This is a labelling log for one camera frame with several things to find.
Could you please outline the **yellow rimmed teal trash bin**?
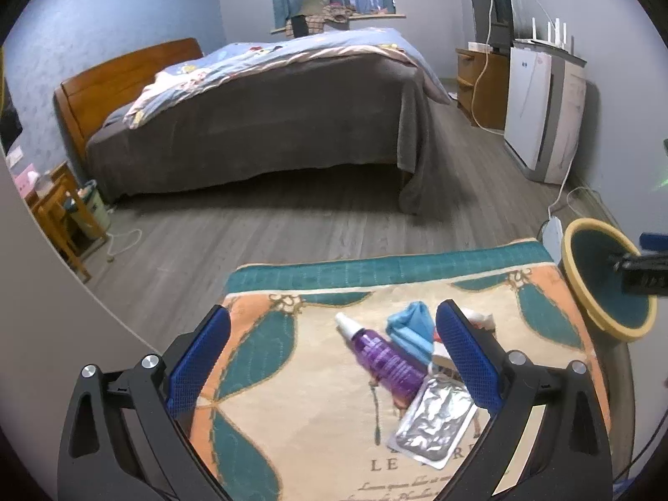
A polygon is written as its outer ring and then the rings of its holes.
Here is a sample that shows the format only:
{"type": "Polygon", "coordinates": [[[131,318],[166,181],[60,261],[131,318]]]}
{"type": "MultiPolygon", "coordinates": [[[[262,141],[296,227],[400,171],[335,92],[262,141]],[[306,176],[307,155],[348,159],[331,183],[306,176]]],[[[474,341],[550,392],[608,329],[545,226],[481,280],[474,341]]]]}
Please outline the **yellow rimmed teal trash bin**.
{"type": "Polygon", "coordinates": [[[564,233],[562,266],[577,303],[595,327],[624,343],[647,336],[657,318],[654,296],[623,290],[622,263],[639,255],[623,232],[602,220],[579,218],[564,233]]]}

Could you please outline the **blue rubber glove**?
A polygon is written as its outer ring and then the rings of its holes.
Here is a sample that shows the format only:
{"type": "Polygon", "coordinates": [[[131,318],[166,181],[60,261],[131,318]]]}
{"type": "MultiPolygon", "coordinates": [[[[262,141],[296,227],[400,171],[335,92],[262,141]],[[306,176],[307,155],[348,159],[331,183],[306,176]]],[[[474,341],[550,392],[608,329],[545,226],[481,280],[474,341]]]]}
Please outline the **blue rubber glove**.
{"type": "Polygon", "coordinates": [[[435,323],[426,303],[413,301],[391,314],[386,333],[397,347],[428,367],[434,351],[435,323]]]}

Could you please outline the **purple spray bottle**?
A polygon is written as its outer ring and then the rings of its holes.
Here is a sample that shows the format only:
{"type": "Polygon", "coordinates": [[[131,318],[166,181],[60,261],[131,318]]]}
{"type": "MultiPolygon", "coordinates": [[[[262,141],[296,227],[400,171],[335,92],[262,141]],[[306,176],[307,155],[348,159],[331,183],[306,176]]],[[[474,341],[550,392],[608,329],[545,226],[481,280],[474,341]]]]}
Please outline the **purple spray bottle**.
{"type": "Polygon", "coordinates": [[[426,373],[378,332],[364,328],[343,312],[336,313],[335,321],[362,367],[396,400],[409,405],[417,396],[426,373]]]}

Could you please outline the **silver foil packet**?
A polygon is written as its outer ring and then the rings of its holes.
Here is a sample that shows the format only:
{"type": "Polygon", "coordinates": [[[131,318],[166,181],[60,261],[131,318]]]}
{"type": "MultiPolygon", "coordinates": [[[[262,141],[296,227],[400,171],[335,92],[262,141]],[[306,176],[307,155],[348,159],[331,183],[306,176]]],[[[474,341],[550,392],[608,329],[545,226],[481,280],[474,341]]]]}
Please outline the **silver foil packet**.
{"type": "Polygon", "coordinates": [[[447,375],[428,375],[387,447],[440,471],[476,415],[466,386],[447,375]]]}

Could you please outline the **white power strip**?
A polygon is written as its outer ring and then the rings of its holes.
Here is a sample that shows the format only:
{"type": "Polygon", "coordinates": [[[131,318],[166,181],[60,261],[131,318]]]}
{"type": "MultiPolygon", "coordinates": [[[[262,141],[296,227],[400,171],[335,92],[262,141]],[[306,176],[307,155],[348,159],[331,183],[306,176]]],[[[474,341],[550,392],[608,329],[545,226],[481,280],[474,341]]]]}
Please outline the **white power strip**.
{"type": "Polygon", "coordinates": [[[563,236],[562,221],[557,216],[550,217],[542,229],[541,243],[556,265],[562,261],[563,236]]]}

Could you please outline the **patterned teal orange rug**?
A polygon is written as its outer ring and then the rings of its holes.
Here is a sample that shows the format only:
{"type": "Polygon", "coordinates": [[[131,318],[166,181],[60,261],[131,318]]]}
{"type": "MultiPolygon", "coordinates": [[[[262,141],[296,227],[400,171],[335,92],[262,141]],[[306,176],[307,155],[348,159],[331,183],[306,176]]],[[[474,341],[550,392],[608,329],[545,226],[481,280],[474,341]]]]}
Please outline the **patterned teal orange rug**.
{"type": "Polygon", "coordinates": [[[536,240],[334,263],[250,265],[226,283],[232,334],[205,383],[190,440],[236,500],[431,500],[488,422],[479,410],[447,466],[387,447],[404,407],[372,380],[337,330],[344,313],[384,332],[412,302],[487,313],[505,349],[536,364],[587,364],[595,347],[562,274],[536,240]]]}

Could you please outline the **small green waste bin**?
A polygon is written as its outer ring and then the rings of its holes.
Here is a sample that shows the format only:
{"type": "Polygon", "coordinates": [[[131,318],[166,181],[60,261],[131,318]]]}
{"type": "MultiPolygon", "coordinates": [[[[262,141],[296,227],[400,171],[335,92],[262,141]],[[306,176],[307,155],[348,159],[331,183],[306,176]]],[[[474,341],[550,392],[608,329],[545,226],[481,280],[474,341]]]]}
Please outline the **small green waste bin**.
{"type": "MultiPolygon", "coordinates": [[[[108,209],[104,205],[96,181],[87,181],[84,187],[78,190],[78,197],[81,198],[81,201],[83,201],[97,225],[99,225],[104,232],[108,231],[111,226],[111,218],[108,209]]],[[[66,212],[90,240],[94,241],[99,237],[95,228],[84,220],[84,216],[79,212],[76,201],[73,200],[72,196],[67,197],[63,207],[65,207],[66,212]]]]}

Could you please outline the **wooden nightstand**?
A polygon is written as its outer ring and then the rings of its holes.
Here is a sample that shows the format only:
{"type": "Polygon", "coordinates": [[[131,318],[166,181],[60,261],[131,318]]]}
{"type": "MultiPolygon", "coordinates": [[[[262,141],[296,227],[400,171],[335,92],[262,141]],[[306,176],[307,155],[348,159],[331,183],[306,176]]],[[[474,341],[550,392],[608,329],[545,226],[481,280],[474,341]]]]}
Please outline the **wooden nightstand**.
{"type": "Polygon", "coordinates": [[[66,265],[71,268],[79,279],[87,283],[92,275],[81,260],[81,250],[73,242],[73,233],[70,230],[73,225],[68,223],[69,214],[66,209],[66,201],[71,199],[77,207],[77,213],[81,215],[85,228],[93,236],[94,241],[108,239],[108,234],[97,222],[93,213],[79,196],[77,181],[73,172],[66,162],[58,165],[48,174],[42,175],[45,187],[38,191],[35,185],[32,192],[28,194],[25,201],[36,223],[41,228],[60,257],[65,260],[66,265]]]}

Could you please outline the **white air purifier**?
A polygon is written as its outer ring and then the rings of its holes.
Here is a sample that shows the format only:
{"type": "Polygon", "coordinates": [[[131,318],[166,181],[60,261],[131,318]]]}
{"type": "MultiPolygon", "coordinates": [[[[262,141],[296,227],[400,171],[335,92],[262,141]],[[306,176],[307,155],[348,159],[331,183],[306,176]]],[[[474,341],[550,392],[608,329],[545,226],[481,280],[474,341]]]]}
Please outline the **white air purifier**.
{"type": "Polygon", "coordinates": [[[509,63],[506,147],[529,180],[560,185],[579,143],[587,61],[546,43],[517,41],[509,63]]]}

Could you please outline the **white wifi router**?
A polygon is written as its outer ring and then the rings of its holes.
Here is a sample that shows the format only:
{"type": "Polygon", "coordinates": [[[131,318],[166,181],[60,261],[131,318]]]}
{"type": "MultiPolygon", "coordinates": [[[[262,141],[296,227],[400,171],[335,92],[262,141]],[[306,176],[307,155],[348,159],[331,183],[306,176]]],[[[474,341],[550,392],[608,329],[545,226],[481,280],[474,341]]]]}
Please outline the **white wifi router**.
{"type": "Polygon", "coordinates": [[[544,24],[531,17],[529,21],[515,32],[516,46],[535,46],[541,49],[560,51],[572,56],[573,40],[568,35],[567,24],[559,18],[547,19],[544,24]]]}

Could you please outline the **wooden tv cabinet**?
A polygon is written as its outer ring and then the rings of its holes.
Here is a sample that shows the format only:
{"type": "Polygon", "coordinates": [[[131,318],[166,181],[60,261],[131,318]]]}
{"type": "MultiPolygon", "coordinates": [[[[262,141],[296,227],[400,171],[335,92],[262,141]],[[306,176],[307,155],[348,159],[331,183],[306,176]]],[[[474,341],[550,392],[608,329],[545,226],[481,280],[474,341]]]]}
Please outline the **wooden tv cabinet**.
{"type": "Polygon", "coordinates": [[[477,126],[503,131],[509,98],[509,57],[456,49],[458,108],[477,126]]]}

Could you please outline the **wooden headboard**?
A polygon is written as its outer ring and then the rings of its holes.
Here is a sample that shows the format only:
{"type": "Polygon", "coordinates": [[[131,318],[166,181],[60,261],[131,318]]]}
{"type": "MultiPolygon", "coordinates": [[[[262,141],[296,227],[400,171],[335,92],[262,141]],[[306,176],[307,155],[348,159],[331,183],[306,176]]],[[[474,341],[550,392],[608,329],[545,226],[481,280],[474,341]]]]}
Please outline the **wooden headboard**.
{"type": "Polygon", "coordinates": [[[64,80],[54,90],[54,100],[78,162],[87,165],[87,143],[112,111],[134,102],[159,71],[203,55],[195,38],[182,38],[124,54],[64,80]]]}

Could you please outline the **light blue floral quilt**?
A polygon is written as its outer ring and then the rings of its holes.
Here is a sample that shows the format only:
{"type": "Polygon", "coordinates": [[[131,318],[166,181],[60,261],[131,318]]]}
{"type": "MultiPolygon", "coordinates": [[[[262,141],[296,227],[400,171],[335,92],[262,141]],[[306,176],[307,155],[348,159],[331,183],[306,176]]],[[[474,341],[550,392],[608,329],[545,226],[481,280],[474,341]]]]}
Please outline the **light blue floral quilt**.
{"type": "Polygon", "coordinates": [[[179,103],[243,77],[318,59],[372,54],[423,74],[431,100],[446,103],[442,82],[423,55],[394,28],[367,27],[329,32],[276,43],[230,43],[208,56],[187,60],[158,71],[124,113],[122,122],[137,129],[179,103]]]}

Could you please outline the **bed with grey cover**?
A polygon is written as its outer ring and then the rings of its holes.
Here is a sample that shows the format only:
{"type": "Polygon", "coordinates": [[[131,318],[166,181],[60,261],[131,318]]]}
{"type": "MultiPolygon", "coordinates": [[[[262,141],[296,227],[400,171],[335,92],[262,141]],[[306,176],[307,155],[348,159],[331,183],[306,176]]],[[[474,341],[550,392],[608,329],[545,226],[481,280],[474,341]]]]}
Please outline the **bed with grey cover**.
{"type": "Polygon", "coordinates": [[[137,129],[111,112],[86,146],[103,196],[225,185],[269,172],[393,164],[403,212],[434,216],[445,192],[420,70],[363,54],[258,73],[185,100],[137,129]]]}

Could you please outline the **black tv monitor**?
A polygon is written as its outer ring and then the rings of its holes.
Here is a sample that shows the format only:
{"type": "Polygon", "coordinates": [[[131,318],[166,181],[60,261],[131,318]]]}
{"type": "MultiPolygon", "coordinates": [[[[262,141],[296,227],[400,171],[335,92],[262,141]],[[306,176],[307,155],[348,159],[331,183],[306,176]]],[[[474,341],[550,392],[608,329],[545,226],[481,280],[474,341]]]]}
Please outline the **black tv monitor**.
{"type": "Polygon", "coordinates": [[[509,56],[514,43],[512,0],[471,0],[474,41],[490,46],[493,53],[509,56]]]}

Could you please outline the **clothes pile on windowsill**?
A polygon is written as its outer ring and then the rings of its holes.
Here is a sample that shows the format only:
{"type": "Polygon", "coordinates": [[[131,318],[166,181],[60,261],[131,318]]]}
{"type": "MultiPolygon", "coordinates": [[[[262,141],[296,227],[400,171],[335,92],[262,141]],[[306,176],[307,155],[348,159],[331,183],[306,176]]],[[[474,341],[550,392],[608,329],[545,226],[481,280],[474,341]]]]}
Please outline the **clothes pile on windowsill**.
{"type": "Polygon", "coordinates": [[[286,21],[284,34],[287,38],[320,34],[326,23],[348,24],[356,12],[355,6],[334,0],[301,0],[299,10],[286,21]]]}

